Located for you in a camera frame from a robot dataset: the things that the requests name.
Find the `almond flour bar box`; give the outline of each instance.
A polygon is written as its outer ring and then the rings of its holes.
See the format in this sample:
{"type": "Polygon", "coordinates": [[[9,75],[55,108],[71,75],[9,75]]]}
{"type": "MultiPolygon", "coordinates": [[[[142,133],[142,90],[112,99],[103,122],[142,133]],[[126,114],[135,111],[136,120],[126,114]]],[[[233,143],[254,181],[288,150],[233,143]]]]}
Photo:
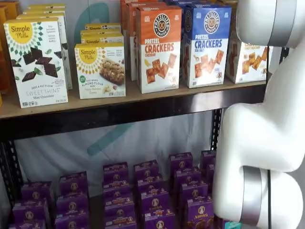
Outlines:
{"type": "Polygon", "coordinates": [[[231,7],[192,4],[184,13],[183,77],[187,86],[223,84],[231,7]]]}
{"type": "Polygon", "coordinates": [[[126,96],[123,43],[77,44],[75,58],[81,99],[126,96]]]}
{"type": "Polygon", "coordinates": [[[137,8],[138,85],[141,93],[179,87],[181,9],[137,8]]]}
{"type": "Polygon", "coordinates": [[[67,103],[58,19],[10,20],[4,27],[21,108],[67,103]]]}

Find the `box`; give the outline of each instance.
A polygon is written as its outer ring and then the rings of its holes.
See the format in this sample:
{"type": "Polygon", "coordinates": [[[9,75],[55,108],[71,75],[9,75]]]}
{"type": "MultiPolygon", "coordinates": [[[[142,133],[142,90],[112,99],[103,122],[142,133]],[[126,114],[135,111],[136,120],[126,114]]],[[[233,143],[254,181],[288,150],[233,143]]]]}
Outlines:
{"type": "Polygon", "coordinates": [[[35,19],[35,18],[58,18],[58,25],[60,29],[61,46],[63,47],[62,53],[56,53],[58,58],[62,59],[64,65],[65,79],[68,89],[72,89],[72,79],[71,79],[71,66],[69,58],[69,44],[67,41],[66,33],[66,21],[64,13],[41,13],[41,14],[22,14],[17,17],[17,19],[35,19]]]}
{"type": "Polygon", "coordinates": [[[96,24],[86,24],[86,30],[100,30],[100,29],[120,29],[121,25],[119,23],[96,23],[96,24]]]}
{"type": "Polygon", "coordinates": [[[136,229],[137,221],[134,212],[129,212],[125,217],[106,217],[105,220],[105,229],[136,229]]]}
{"type": "Polygon", "coordinates": [[[187,86],[223,84],[231,7],[192,4],[184,10],[183,77],[187,86]]]}
{"type": "Polygon", "coordinates": [[[50,215],[46,199],[16,201],[13,207],[15,223],[27,223],[44,220],[50,228],[50,215]]]}
{"type": "Polygon", "coordinates": [[[131,187],[128,180],[108,181],[103,184],[104,198],[119,197],[130,193],[131,187]]]}
{"type": "Polygon", "coordinates": [[[104,181],[128,179],[127,162],[120,162],[103,166],[104,181]]]}
{"type": "Polygon", "coordinates": [[[132,194],[126,194],[117,198],[105,199],[105,216],[123,217],[127,213],[134,212],[134,202],[132,194]]]}
{"type": "Polygon", "coordinates": [[[88,196],[84,192],[71,192],[67,195],[58,197],[56,201],[57,214],[68,211],[88,210],[88,196]]]}
{"type": "Polygon", "coordinates": [[[142,93],[179,87],[181,9],[137,8],[138,85],[142,93]]]}
{"type": "Polygon", "coordinates": [[[210,196],[189,199],[185,206],[185,226],[188,228],[214,228],[213,201],[210,196]]]}
{"type": "Polygon", "coordinates": [[[164,188],[152,189],[141,193],[142,212],[156,211],[170,207],[170,197],[164,188]]]}
{"type": "Polygon", "coordinates": [[[88,225],[89,213],[86,209],[59,214],[55,219],[56,229],[82,228],[88,225]]]}
{"type": "Polygon", "coordinates": [[[108,42],[114,42],[114,43],[121,42],[123,44],[124,37],[120,32],[118,32],[118,33],[96,34],[94,36],[93,35],[83,36],[81,38],[82,44],[98,44],[98,43],[108,43],[108,42]]]}
{"type": "Polygon", "coordinates": [[[162,188],[164,181],[162,175],[158,174],[155,177],[148,177],[145,179],[138,180],[138,193],[146,192],[151,189],[162,188]]]}
{"type": "Polygon", "coordinates": [[[10,20],[4,28],[21,108],[67,103],[58,19],[10,20]]]}
{"type": "Polygon", "coordinates": [[[75,58],[81,99],[126,96],[123,43],[77,44],[75,58]]]}
{"type": "Polygon", "coordinates": [[[61,195],[67,195],[71,192],[88,193],[87,172],[74,173],[67,176],[61,176],[59,180],[61,195]]]}
{"type": "Polygon", "coordinates": [[[157,176],[159,174],[159,165],[157,160],[152,160],[134,165],[133,170],[135,179],[145,179],[157,176]]]}

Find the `purple box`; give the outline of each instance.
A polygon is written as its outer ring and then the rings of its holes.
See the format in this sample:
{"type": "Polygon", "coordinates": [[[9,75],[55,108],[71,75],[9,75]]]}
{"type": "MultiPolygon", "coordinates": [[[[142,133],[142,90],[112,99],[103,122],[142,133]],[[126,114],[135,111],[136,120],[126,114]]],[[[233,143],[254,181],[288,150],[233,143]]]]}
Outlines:
{"type": "Polygon", "coordinates": [[[67,195],[60,196],[56,202],[57,214],[63,214],[67,211],[77,211],[89,209],[87,193],[71,192],[67,195]]]}
{"type": "Polygon", "coordinates": [[[162,179],[162,175],[158,174],[155,177],[148,177],[138,180],[138,193],[143,193],[156,188],[162,188],[163,186],[164,181],[162,179]]]}
{"type": "Polygon", "coordinates": [[[133,166],[133,170],[136,180],[154,177],[159,174],[159,166],[156,160],[136,164],[133,166]]]}
{"type": "Polygon", "coordinates": [[[176,229],[175,214],[171,208],[148,211],[143,215],[145,229],[176,229]]]}
{"type": "Polygon", "coordinates": [[[47,227],[50,224],[50,215],[46,199],[17,201],[13,207],[13,214],[16,223],[44,220],[47,227]]]}
{"type": "Polygon", "coordinates": [[[129,178],[127,162],[105,165],[103,166],[103,172],[104,182],[127,180],[129,178]]]}
{"type": "Polygon", "coordinates": [[[105,220],[105,229],[136,229],[137,221],[134,212],[128,213],[125,217],[106,217],[105,220]]]}
{"type": "Polygon", "coordinates": [[[185,227],[187,228],[214,228],[213,201],[210,196],[197,197],[187,200],[185,206],[185,227]]]}
{"type": "Polygon", "coordinates": [[[61,194],[67,195],[71,192],[87,192],[87,172],[74,173],[68,176],[61,176],[59,180],[61,194]]]}
{"type": "Polygon", "coordinates": [[[128,180],[118,180],[112,182],[104,182],[103,196],[104,198],[120,197],[124,194],[130,194],[131,187],[128,180]]]}
{"type": "Polygon", "coordinates": [[[158,188],[141,193],[141,206],[142,212],[168,208],[170,206],[168,191],[158,188]]]}
{"type": "Polygon", "coordinates": [[[82,228],[88,225],[89,213],[86,209],[59,214],[55,219],[56,229],[82,228]]]}
{"type": "Polygon", "coordinates": [[[134,212],[134,202],[131,194],[118,198],[105,199],[105,216],[123,217],[127,213],[134,212]]]}

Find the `pretzel crackers box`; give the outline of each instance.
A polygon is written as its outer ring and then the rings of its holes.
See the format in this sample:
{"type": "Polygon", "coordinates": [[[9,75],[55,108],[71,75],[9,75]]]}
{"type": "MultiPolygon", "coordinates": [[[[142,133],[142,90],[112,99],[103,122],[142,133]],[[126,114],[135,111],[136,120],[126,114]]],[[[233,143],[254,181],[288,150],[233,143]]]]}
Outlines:
{"type": "Polygon", "coordinates": [[[187,86],[223,84],[231,7],[192,4],[184,13],[183,77],[187,86]]]}
{"type": "Polygon", "coordinates": [[[181,8],[137,8],[138,85],[142,93],[179,87],[181,8]]]}
{"type": "Polygon", "coordinates": [[[126,95],[123,43],[78,44],[75,58],[81,99],[126,95]]]}

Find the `orange cracker box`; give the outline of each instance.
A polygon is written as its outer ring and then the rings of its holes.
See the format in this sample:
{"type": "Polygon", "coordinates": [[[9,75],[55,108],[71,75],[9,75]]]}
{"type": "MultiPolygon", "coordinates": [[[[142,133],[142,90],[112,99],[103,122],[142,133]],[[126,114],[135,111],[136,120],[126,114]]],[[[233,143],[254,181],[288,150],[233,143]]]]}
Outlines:
{"type": "Polygon", "coordinates": [[[136,13],[137,71],[141,92],[178,88],[181,8],[139,7],[136,13]]]}
{"type": "Polygon", "coordinates": [[[0,1],[0,5],[8,8],[8,20],[16,19],[18,15],[22,14],[19,1],[0,1]]]}
{"type": "Polygon", "coordinates": [[[137,80],[137,58],[136,58],[136,9],[140,6],[166,6],[165,2],[138,2],[128,3],[127,8],[127,62],[130,65],[130,73],[132,81],[137,80]]]}

